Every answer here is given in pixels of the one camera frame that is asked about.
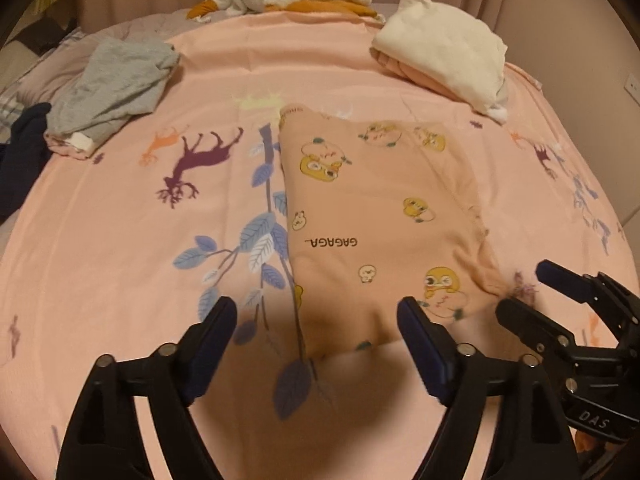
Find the metal screw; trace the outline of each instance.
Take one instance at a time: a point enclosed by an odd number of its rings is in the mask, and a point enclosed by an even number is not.
[[[175,351],[178,349],[175,343],[164,343],[159,349],[158,353],[162,357],[169,357],[169,355],[175,354]]]
[[[540,364],[540,362],[538,361],[538,358],[535,355],[524,354],[521,357],[521,359],[524,364],[526,364],[527,366],[530,366],[531,368],[535,368]]]
[[[460,343],[458,345],[458,352],[467,357],[471,357],[476,353],[476,347],[469,343]]]
[[[567,390],[569,390],[572,394],[574,394],[576,392],[576,390],[578,389],[578,383],[577,381],[570,377],[568,378],[565,382],[564,382],[564,386],[566,387]]]
[[[98,357],[95,361],[95,365],[98,368],[106,368],[107,366],[109,366],[111,363],[113,363],[116,359],[113,358],[112,355],[109,354],[104,354],[101,355],[100,357]]]

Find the pink bed sheet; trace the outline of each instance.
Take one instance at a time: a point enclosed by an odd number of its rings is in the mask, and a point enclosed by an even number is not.
[[[505,279],[520,272],[520,288],[535,288],[540,309],[580,343],[611,343],[586,307],[535,282],[549,258],[638,292],[616,216],[543,95],[508,70],[510,119],[498,126],[385,72],[369,55],[377,30],[360,18],[270,13],[188,32],[172,40],[182,60],[155,113],[92,160],[54,156],[0,267],[0,424],[39,480],[54,478],[94,359],[177,340],[218,294],[238,302],[240,328],[191,413],[226,479],[413,477],[443,409],[404,343],[300,360],[277,144],[288,102],[355,121],[443,122],[471,161]],[[490,313],[452,332],[490,355],[522,352]],[[489,402],[469,480],[494,420]]]

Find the beige wall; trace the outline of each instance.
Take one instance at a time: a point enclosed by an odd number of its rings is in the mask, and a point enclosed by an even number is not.
[[[606,0],[504,0],[496,32],[507,58],[543,83],[618,216],[640,206],[640,51]]]

